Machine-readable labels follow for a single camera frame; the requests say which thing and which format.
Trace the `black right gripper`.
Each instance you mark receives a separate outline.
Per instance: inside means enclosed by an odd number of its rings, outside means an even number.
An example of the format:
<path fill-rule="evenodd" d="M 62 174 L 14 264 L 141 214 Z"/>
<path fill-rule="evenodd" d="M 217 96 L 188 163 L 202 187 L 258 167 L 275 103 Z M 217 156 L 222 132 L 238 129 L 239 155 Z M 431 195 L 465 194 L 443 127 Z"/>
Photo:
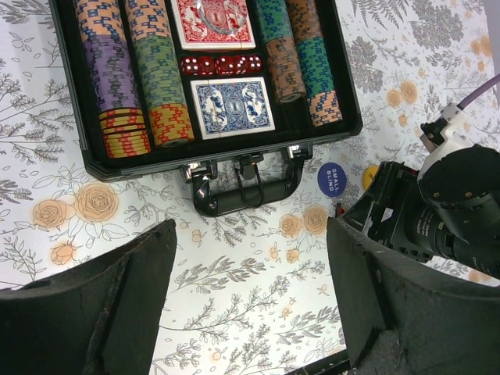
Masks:
<path fill-rule="evenodd" d="M 499 289 L 420 264 L 438 256 L 498 277 L 493 195 L 430 204 L 416 170 L 383 162 L 340 218 L 327 250 L 351 374 L 499 372 Z"/>

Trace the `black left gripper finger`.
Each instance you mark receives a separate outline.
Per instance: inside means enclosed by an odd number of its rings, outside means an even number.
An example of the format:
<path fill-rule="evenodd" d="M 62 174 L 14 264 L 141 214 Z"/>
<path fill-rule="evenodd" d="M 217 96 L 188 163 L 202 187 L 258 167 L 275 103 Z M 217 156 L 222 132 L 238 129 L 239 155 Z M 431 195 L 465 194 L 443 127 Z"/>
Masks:
<path fill-rule="evenodd" d="M 177 248 L 165 220 L 134 240 L 1 291 L 3 374 L 147 374 Z"/>

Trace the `red triangular all-in button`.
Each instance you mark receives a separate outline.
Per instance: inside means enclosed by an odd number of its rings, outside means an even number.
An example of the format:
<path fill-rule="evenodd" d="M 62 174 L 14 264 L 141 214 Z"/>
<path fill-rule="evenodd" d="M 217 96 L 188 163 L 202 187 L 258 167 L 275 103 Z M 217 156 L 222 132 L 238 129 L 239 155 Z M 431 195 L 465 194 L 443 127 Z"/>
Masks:
<path fill-rule="evenodd" d="M 342 216 L 345 213 L 345 208 L 343 205 L 339 202 L 335 206 L 335 217 Z"/>

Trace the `yellow big blind button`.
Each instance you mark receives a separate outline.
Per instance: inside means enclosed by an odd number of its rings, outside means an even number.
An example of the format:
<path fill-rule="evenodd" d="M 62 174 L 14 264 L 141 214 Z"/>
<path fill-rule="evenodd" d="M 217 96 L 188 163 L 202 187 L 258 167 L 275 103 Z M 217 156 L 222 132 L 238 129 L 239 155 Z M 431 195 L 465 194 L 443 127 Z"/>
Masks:
<path fill-rule="evenodd" d="M 365 190 L 367 190 L 372 184 L 377 172 L 379 170 L 379 166 L 368 166 L 363 175 L 362 175 L 362 186 Z"/>

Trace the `blue small blind button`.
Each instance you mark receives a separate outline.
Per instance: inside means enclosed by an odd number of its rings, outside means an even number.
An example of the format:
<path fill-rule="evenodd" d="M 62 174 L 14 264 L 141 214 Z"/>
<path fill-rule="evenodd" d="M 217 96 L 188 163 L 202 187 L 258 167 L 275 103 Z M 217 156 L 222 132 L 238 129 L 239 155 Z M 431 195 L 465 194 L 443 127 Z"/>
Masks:
<path fill-rule="evenodd" d="M 340 196 L 346 189 L 347 177 L 343 168 L 335 162 L 323 164 L 317 173 L 319 189 L 328 197 Z"/>

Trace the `blue card deck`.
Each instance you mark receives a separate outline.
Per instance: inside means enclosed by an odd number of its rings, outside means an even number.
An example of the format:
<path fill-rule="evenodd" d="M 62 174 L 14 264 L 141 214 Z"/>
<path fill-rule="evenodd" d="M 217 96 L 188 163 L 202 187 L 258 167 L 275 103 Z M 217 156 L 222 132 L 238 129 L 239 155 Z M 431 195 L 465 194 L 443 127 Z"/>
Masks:
<path fill-rule="evenodd" d="M 191 95 L 204 140 L 275 130 L 263 77 L 193 80 Z"/>

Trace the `red translucent die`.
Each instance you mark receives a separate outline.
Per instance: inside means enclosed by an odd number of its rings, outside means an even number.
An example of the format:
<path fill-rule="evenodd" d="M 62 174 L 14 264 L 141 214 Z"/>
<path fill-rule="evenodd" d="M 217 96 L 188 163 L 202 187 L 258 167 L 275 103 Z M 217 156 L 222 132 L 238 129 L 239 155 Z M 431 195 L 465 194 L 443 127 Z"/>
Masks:
<path fill-rule="evenodd" d="M 232 56 L 220 56 L 215 61 L 216 74 L 218 76 L 234 74 L 234 58 Z"/>

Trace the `red card deck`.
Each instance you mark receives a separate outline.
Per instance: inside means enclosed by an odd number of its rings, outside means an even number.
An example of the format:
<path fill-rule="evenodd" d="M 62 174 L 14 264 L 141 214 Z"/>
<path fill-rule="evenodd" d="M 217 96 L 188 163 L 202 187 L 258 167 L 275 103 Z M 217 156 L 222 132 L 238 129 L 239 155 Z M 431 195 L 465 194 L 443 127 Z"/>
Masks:
<path fill-rule="evenodd" d="M 174 0 L 170 6 L 184 50 L 231 51 L 256 47 L 245 1 Z"/>

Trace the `black poker set case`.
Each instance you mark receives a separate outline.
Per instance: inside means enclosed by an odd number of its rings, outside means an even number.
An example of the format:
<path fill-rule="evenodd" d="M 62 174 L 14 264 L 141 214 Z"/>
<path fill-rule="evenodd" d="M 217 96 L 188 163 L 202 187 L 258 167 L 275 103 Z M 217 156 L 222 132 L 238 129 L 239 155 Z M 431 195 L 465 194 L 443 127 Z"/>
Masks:
<path fill-rule="evenodd" d="M 146 155 L 111 159 L 106 155 L 98 125 L 97 99 L 85 61 L 73 2 L 53 1 L 50 8 L 61 44 L 62 60 L 70 86 L 84 166 L 90 175 L 99 180 L 126 180 L 180 168 L 184 171 L 185 181 L 192 186 L 196 210 L 203 216 L 218 217 L 242 209 L 258 208 L 290 197 L 301 182 L 304 163 L 312 157 L 314 145 L 354 137 L 362 129 L 360 108 L 348 64 L 338 10 L 334 2 L 314 1 L 342 119 L 315 127 L 309 114 L 306 90 L 303 97 L 293 102 L 278 103 L 276 100 L 266 47 L 255 8 L 256 1 L 245 1 L 256 47 L 250 50 L 231 51 L 182 49 L 170 6 L 172 1 L 163 1 L 169 18 L 195 139 L 173 147 L 156 146 L 130 37 L 124 8 L 125 1 L 117 1 L 152 150 Z M 259 55 L 262 59 L 262 71 L 247 73 L 245 63 L 242 61 L 246 55 Z M 185 75 L 180 68 L 180 61 L 185 56 L 196 59 L 200 56 L 210 56 L 215 61 L 220 56 L 232 56 L 235 71 L 234 74 L 225 76 L 218 76 L 216 73 Z M 275 130 L 213 140 L 202 139 L 191 95 L 191 82 L 243 77 L 264 78 Z"/>

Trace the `floral patterned table mat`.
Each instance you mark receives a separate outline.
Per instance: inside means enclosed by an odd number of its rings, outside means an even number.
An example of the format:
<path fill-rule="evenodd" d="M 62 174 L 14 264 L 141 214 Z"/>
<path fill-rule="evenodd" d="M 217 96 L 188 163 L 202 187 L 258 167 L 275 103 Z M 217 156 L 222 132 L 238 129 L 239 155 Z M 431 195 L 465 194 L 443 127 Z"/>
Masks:
<path fill-rule="evenodd" d="M 176 171 L 101 183 L 84 168 L 46 1 L 1 4 L 1 286 L 17 288 L 177 224 L 152 374 L 284 374 L 345 346 L 327 217 L 382 161 L 419 168 L 420 126 L 496 73 L 489 1 L 339 1 L 362 113 L 357 137 L 317 145 L 287 200 L 209 219 Z M 343 194 L 317 175 L 337 163 Z"/>

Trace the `poker chip row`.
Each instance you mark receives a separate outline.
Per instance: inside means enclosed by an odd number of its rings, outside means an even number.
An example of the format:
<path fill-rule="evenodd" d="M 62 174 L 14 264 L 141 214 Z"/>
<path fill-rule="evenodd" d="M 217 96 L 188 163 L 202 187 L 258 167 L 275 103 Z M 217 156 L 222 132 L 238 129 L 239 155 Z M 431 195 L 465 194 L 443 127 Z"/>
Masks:
<path fill-rule="evenodd" d="M 195 139 L 163 1 L 125 1 L 153 140 L 173 147 Z"/>
<path fill-rule="evenodd" d="M 316 3 L 286 2 L 305 83 L 312 125 L 320 127 L 342 119 Z"/>
<path fill-rule="evenodd" d="M 119 3 L 74 1 L 73 7 L 106 155 L 121 159 L 148 154 L 152 147 Z"/>
<path fill-rule="evenodd" d="M 305 95 L 305 84 L 285 1 L 256 1 L 255 8 L 278 103 Z"/>

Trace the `red die far left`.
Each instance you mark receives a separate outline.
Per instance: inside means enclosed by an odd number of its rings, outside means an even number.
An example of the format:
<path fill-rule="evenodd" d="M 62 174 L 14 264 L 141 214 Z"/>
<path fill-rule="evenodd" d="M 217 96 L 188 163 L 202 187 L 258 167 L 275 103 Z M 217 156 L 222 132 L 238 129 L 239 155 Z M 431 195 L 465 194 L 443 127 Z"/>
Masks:
<path fill-rule="evenodd" d="M 195 57 L 185 56 L 180 61 L 180 68 L 185 75 L 198 75 L 200 65 Z"/>

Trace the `leftmost poker chip row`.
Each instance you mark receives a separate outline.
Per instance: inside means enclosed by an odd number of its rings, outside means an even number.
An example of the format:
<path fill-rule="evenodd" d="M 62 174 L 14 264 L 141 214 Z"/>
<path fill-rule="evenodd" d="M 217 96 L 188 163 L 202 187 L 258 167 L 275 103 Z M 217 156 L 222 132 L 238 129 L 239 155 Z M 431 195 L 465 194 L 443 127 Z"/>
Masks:
<path fill-rule="evenodd" d="M 73 7 L 106 155 L 121 159 L 148 154 L 152 147 L 119 3 L 74 1 Z"/>

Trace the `red die right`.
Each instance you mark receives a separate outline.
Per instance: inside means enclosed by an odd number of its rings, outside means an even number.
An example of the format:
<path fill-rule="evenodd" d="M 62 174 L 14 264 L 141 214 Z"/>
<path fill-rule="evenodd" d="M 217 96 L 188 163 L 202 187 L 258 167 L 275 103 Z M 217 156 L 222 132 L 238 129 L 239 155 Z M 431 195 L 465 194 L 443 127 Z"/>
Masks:
<path fill-rule="evenodd" d="M 246 55 L 242 58 L 247 73 L 256 73 L 263 70 L 263 62 L 259 55 Z"/>

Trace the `rightmost poker chip row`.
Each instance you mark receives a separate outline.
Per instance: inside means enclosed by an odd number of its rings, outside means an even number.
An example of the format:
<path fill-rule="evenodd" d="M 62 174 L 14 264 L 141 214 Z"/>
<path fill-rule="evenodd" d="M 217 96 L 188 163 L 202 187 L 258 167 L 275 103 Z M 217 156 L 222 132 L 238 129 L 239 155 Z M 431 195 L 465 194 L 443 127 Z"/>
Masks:
<path fill-rule="evenodd" d="M 316 3 L 286 2 L 305 83 L 312 125 L 320 127 L 342 119 Z"/>

